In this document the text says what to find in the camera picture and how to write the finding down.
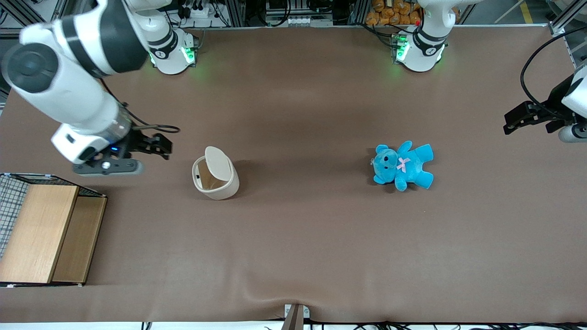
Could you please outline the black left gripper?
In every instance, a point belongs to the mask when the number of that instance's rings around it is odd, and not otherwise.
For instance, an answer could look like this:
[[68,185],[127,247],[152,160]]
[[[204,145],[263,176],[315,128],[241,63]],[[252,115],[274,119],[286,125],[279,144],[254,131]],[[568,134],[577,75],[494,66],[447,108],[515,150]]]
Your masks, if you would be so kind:
[[[553,88],[545,102],[554,115],[552,120],[546,124],[547,133],[559,134],[576,134],[576,115],[573,110],[562,103],[563,98],[569,91],[573,82],[574,76],[568,76],[564,81],[560,82]],[[503,132],[505,135],[514,133],[516,130],[526,126],[539,125],[543,122],[549,121],[549,113],[538,107],[532,102],[522,102],[514,109],[508,111],[504,115],[505,125]]]

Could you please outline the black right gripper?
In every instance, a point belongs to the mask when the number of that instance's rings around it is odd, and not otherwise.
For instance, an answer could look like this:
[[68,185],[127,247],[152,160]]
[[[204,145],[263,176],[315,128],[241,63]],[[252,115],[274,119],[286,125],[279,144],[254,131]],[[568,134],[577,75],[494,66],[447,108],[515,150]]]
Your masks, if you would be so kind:
[[94,155],[94,160],[103,158],[129,159],[132,158],[132,153],[144,150],[147,154],[155,154],[169,160],[172,146],[172,142],[163,134],[156,133],[147,137],[140,130],[130,130],[120,141],[101,150],[101,152],[97,152]]

